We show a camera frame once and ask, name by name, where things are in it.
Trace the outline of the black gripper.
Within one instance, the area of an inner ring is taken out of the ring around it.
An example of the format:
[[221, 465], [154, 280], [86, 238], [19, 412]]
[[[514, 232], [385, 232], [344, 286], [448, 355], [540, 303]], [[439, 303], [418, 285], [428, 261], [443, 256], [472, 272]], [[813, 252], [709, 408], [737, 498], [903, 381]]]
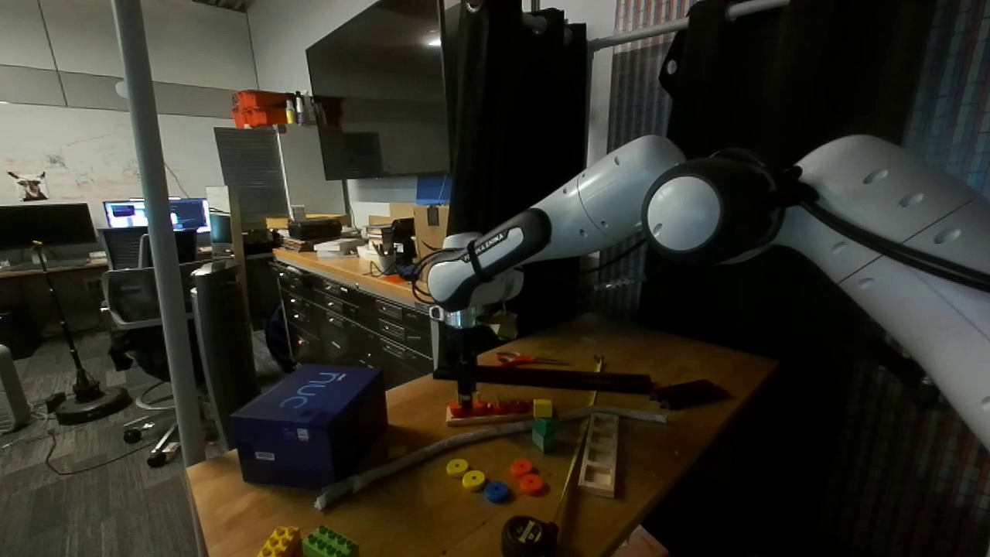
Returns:
[[477, 355], [499, 346], [499, 334], [483, 308], [431, 308], [431, 365], [443, 381], [458, 381], [458, 408], [477, 405], [474, 375]]

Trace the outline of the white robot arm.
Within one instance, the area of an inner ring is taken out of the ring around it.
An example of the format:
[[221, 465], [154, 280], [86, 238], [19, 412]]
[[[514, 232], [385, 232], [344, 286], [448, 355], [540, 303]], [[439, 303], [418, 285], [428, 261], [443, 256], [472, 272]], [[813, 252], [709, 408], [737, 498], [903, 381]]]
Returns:
[[777, 171], [743, 149], [688, 158], [664, 136], [603, 153], [428, 270], [432, 372], [472, 395], [483, 308], [519, 270], [644, 238], [672, 264], [809, 256], [934, 381], [990, 446], [990, 200], [879, 136], [839, 136]]

